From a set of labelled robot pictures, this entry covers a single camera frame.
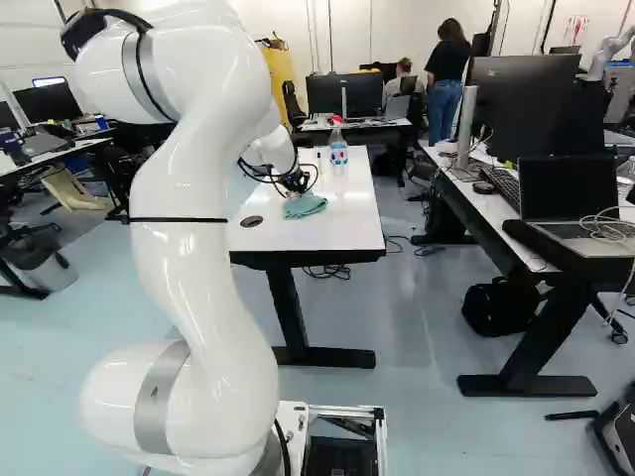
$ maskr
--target laptop keyboard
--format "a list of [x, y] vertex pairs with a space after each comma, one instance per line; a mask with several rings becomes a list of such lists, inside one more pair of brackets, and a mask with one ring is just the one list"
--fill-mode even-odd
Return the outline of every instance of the laptop keyboard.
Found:
[[550, 233], [562, 238], [564, 240], [570, 240], [573, 238], [591, 238], [591, 233], [593, 229], [597, 229], [598, 233], [604, 232], [605, 238], [609, 239], [619, 239], [621, 236], [617, 233], [611, 233], [607, 227], [618, 230], [620, 233], [623, 233], [626, 238], [635, 238], [635, 227], [625, 225], [623, 223], [610, 223], [606, 225], [593, 225], [592, 223], [585, 223], [584, 226], [590, 228], [591, 230], [587, 230], [582, 228], [577, 223], [559, 223], [559, 224], [541, 224], [540, 227], [549, 231]]

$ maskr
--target floor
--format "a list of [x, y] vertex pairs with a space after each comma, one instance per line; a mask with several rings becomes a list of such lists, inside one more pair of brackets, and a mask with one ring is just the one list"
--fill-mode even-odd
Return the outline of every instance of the floor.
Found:
[[[376, 189], [386, 234], [410, 235], [421, 226], [421, 206], [405, 203], [392, 180], [378, 179]], [[424, 259], [404, 248], [353, 266], [349, 282], [296, 273], [311, 342], [370, 348], [379, 364], [374, 371], [281, 368], [282, 398], [384, 406], [392, 476], [610, 474], [583, 422], [543, 416], [600, 409], [618, 396], [633, 377], [635, 342], [612, 344], [590, 312], [546, 372], [587, 375], [599, 389], [596, 399], [465, 399], [456, 376], [497, 372], [518, 341], [480, 338], [460, 314], [466, 289], [491, 280], [496, 269], [477, 247]], [[80, 274], [72, 287], [44, 302], [0, 297], [2, 474], [139, 474], [91, 440], [76, 413], [82, 379], [105, 353], [174, 335], [141, 290], [129, 249], [125, 227], [102, 223], [63, 251]], [[236, 267], [235, 277], [269, 341], [282, 344], [264, 275]], [[635, 321], [622, 322], [635, 335]], [[333, 332], [335, 326], [344, 331]]]

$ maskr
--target towel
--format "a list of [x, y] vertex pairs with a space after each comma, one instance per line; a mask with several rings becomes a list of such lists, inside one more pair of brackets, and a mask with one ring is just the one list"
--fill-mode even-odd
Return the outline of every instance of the towel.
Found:
[[285, 218], [304, 218], [305, 216], [320, 213], [328, 205], [328, 200], [316, 196], [312, 191], [295, 198], [289, 198], [285, 202]]

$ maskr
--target backpack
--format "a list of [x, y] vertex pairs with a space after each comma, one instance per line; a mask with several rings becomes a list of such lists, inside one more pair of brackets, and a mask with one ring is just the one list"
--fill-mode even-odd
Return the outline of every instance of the backpack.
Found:
[[499, 277], [491, 285], [469, 288], [461, 311], [474, 332], [500, 337], [526, 331], [539, 303], [540, 294], [535, 288], [520, 290]]

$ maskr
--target white desk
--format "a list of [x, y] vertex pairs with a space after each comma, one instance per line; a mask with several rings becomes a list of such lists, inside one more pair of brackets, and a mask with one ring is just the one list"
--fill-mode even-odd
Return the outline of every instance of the white desk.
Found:
[[[411, 125], [412, 123], [405, 117], [401, 119], [383, 119], [381, 117], [369, 117], [366, 118], [364, 122], [344, 123], [339, 124], [337, 127], [341, 127], [341, 129], [368, 129], [381, 127], [408, 127]], [[331, 131], [335, 129], [335, 127], [336, 126], [331, 126], [326, 121], [324, 121], [323, 124], [319, 124], [318, 121], [307, 119], [305, 123], [300, 126], [300, 130], [302, 132]]]
[[[349, 148], [349, 163], [340, 177], [334, 174], [328, 162], [328, 148], [299, 149], [298, 152], [301, 164], [314, 164], [319, 168], [313, 192], [328, 199], [326, 210], [301, 219], [285, 219], [284, 198], [271, 185], [261, 184], [229, 223], [231, 251], [385, 251], [366, 148]], [[313, 168], [306, 170], [312, 173], [313, 180]], [[262, 216], [263, 223], [255, 228], [240, 226], [240, 221], [251, 215]]]
[[[520, 244], [503, 231], [503, 222], [518, 219], [518, 212], [497, 194], [479, 195], [473, 182], [460, 181], [448, 169], [448, 158], [441, 157], [435, 148], [424, 148], [430, 159], [441, 168], [438, 190], [449, 210], [442, 221], [460, 220], [477, 238], [479, 245], [511, 283], [527, 289], [540, 281], [553, 287], [547, 303], [532, 319], [516, 350], [497, 375], [461, 375], [457, 385], [467, 397], [594, 397], [597, 390], [583, 376], [544, 376], [541, 370], [558, 352], [586, 309], [592, 305], [598, 312], [608, 311], [597, 292], [616, 291], [623, 282], [615, 278], [611, 283], [590, 283], [574, 273], [562, 273], [537, 253]], [[492, 158], [483, 149], [474, 151], [473, 159], [492, 165]], [[626, 204], [624, 197], [620, 203]], [[442, 206], [436, 203], [434, 208]], [[635, 222], [635, 209], [620, 211], [625, 220]], [[435, 241], [435, 233], [429, 236]]]
[[613, 131], [604, 131], [604, 144], [606, 146], [635, 147], [635, 139]]
[[38, 169], [46, 164], [52, 164], [54, 162], [61, 162], [68, 156], [79, 152], [86, 152], [88, 149], [95, 147], [97, 145], [103, 144], [105, 142], [110, 142], [112, 139], [92, 139], [86, 141], [76, 141], [75, 146], [66, 149], [65, 151], [57, 151], [57, 152], [46, 152], [45, 154], [40, 154], [31, 158], [31, 162], [29, 164], [25, 164], [21, 167], [16, 167], [12, 171], [7, 171], [3, 174], [0, 174], [0, 179], [10, 177], [10, 176], [21, 176], [26, 174], [30, 170]]
[[[328, 199], [322, 212], [284, 219], [284, 199], [272, 185], [261, 184], [228, 223], [231, 262], [267, 273], [287, 343], [286, 347], [274, 347], [280, 365], [360, 369], [376, 365], [375, 353], [370, 350], [309, 345], [291, 272], [299, 267], [371, 263], [386, 255], [366, 148], [350, 147], [348, 153], [348, 166], [339, 175], [328, 162], [327, 148], [299, 149], [301, 164], [319, 168], [313, 191]], [[253, 215], [262, 216], [264, 221], [254, 228], [243, 228], [240, 221]]]

